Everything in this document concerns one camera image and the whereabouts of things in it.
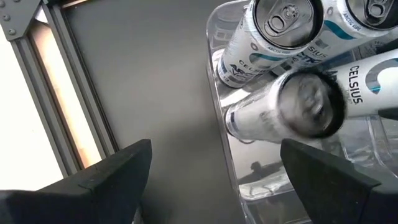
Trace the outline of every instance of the clear plastic organizer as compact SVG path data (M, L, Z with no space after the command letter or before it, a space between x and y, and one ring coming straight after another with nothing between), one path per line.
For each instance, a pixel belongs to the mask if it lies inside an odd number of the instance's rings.
M232 89L220 81L216 66L250 1L233 1L217 7L207 22L207 73L213 101L225 135L223 147L232 157L232 181L236 183L248 223L311 223L284 170L280 145L267 141L241 141L226 131L226 108L264 86L274 77L255 78L242 89ZM305 142L373 169L398 174L398 122L379 116L346 120L334 136Z

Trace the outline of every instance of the pull tab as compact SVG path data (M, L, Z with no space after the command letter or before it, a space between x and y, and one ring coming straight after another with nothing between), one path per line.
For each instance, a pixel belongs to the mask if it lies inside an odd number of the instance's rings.
M272 37L308 23L313 17L313 7L308 1L277 1L272 7L264 29Z
M365 15L371 25L379 25L383 23L387 15L390 13L394 0L369 0Z

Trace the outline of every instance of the gray surface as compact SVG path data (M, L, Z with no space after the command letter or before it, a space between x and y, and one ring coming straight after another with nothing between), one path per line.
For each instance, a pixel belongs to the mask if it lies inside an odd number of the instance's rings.
M206 20L223 2L97 0L67 9L118 144L153 141L146 223L244 223L205 70Z

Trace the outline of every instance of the metal frame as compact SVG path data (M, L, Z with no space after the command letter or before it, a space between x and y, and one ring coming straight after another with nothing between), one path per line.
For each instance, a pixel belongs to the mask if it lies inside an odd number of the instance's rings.
M102 159L119 150L98 95L58 4L42 5Z
M62 175L67 177L84 166L30 36L30 24L39 7L44 9L101 158L109 157L119 148L63 18L62 2L66 1L0 0L0 23L16 54Z

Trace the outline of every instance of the clear plastic bin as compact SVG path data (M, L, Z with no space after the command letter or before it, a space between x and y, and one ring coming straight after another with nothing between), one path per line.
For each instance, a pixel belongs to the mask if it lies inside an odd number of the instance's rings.
M267 141L240 141L229 135L223 114L229 105L274 79L263 75L242 89L222 84L216 66L224 48L242 18L249 1L233 1L217 7L207 22L207 72L211 85L220 132L225 135L223 147L232 157L231 177L239 190L248 223L311 223L281 163L280 145ZM388 121L388 138L378 116L351 119L329 139L305 142L316 148L375 169L394 172L398 154L398 123Z

